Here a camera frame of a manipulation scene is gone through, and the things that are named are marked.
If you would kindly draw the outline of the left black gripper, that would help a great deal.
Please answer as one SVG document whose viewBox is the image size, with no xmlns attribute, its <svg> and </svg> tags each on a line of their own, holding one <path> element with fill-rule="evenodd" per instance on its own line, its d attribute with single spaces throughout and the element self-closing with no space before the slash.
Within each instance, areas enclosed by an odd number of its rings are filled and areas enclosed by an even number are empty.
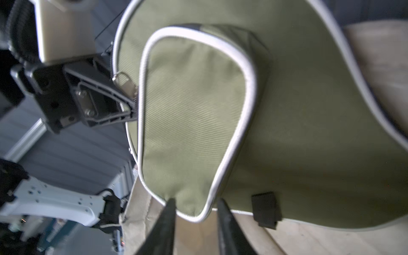
<svg viewBox="0 0 408 255">
<path fill-rule="evenodd" d="M 109 56 L 16 64 L 10 75 L 54 134 L 78 122 L 90 128 L 136 121 L 137 104 L 112 81 Z"/>
</svg>

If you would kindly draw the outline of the olive green paddle case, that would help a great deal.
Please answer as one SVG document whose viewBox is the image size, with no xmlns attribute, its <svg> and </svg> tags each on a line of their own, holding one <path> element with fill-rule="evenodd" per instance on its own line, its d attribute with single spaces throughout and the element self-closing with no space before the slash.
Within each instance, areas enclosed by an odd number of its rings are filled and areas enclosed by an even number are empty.
<svg viewBox="0 0 408 255">
<path fill-rule="evenodd" d="M 408 21 L 322 1 L 132 1 L 113 45 L 139 179 L 202 222 L 372 228 L 408 214 Z"/>
</svg>

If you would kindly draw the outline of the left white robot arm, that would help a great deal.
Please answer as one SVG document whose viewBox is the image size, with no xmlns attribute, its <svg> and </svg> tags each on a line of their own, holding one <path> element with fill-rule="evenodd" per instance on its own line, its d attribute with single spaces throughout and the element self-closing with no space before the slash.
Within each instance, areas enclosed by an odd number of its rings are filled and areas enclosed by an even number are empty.
<svg viewBox="0 0 408 255">
<path fill-rule="evenodd" d="M 134 103 L 114 86 L 108 55 L 15 64 L 1 83 L 1 120 L 26 128 L 1 149 L 1 215 L 61 218 L 104 232 L 124 207 L 115 181 L 133 166 L 125 122 Z"/>
</svg>

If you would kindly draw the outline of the cream canvas tote bag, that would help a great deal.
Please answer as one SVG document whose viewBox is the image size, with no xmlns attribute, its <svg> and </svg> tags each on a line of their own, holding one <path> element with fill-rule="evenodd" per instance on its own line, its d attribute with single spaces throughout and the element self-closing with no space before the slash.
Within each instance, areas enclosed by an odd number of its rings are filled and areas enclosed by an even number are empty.
<svg viewBox="0 0 408 255">
<path fill-rule="evenodd" d="M 381 20 L 352 24 L 344 28 L 374 94 L 402 130 L 408 129 L 408 22 Z M 129 204 L 120 216 L 125 254 L 142 246 L 163 209 L 136 181 Z M 251 216 L 236 219 L 250 244 L 260 255 L 405 255 L 408 252 L 408 220 L 403 218 L 370 231 L 337 231 L 285 220 L 277 230 L 259 227 Z M 217 214 L 203 223 L 177 218 L 176 255 L 219 253 Z"/>
</svg>

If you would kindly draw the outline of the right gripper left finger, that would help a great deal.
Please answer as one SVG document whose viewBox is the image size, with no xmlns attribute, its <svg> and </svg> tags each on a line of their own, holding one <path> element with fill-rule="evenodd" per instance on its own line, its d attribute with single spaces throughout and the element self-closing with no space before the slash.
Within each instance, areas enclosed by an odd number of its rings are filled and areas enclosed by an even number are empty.
<svg viewBox="0 0 408 255">
<path fill-rule="evenodd" d="M 172 255 L 176 221 L 176 202 L 170 199 L 136 255 Z"/>
</svg>

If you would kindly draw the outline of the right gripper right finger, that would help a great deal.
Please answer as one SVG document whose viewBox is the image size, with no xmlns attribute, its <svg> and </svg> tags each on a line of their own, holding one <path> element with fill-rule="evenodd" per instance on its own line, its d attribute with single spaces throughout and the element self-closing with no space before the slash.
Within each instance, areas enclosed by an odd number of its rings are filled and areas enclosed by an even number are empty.
<svg viewBox="0 0 408 255">
<path fill-rule="evenodd" d="M 224 199 L 217 202 L 217 231 L 220 255 L 256 255 Z"/>
</svg>

